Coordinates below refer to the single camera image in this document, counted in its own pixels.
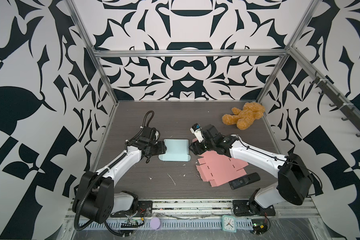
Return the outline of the light blue paper box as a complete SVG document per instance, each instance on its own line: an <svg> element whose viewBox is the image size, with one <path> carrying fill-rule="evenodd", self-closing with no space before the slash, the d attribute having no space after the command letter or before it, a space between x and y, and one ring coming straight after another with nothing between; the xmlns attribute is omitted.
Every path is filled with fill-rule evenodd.
<svg viewBox="0 0 360 240"><path fill-rule="evenodd" d="M163 162L189 162L189 141L177 139L164 139L166 152L159 155L159 159Z"/></svg>

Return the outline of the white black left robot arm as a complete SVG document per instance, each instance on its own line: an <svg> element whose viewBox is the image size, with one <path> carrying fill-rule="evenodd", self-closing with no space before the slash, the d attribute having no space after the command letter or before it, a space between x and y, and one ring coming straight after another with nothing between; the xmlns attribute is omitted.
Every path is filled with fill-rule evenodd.
<svg viewBox="0 0 360 240"><path fill-rule="evenodd" d="M122 191L115 194L115 186L122 176L142 159L165 154L167 148L160 141L160 131L149 126L154 111L148 111L139 132L125 141L123 151L103 168L87 171L81 178L72 210L75 213L74 228L82 231L91 223L103 224L115 213L135 214L138 196Z"/></svg>

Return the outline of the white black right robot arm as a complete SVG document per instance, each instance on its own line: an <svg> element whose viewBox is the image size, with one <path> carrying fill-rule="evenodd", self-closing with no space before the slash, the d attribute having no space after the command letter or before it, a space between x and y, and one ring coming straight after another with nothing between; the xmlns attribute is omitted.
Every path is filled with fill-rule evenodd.
<svg viewBox="0 0 360 240"><path fill-rule="evenodd" d="M248 162L277 178L276 183L252 194L248 202L251 212L265 210L282 202L300 206L309 196L316 174L306 167L300 156L262 150L245 143L238 135L222 135L213 125L201 128L199 124L194 124L190 131L197 139L190 145L195 155L214 151Z"/></svg>

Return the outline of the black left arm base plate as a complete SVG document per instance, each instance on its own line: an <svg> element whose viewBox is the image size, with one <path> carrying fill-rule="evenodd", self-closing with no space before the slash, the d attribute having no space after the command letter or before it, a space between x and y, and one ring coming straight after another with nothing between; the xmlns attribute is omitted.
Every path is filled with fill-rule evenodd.
<svg viewBox="0 0 360 240"><path fill-rule="evenodd" d="M111 218L126 218L130 216L139 216L140 212L150 212L153 207L153 201L134 201L131 207L126 211L119 211L111 214Z"/></svg>

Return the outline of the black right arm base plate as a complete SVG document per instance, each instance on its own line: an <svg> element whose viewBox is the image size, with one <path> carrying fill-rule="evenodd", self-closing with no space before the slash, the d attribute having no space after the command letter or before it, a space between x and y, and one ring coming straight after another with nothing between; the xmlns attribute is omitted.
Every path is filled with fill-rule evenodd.
<svg viewBox="0 0 360 240"><path fill-rule="evenodd" d="M244 216L271 216L276 215L274 206L263 208L255 201L249 200L233 200L233 213L237 217Z"/></svg>

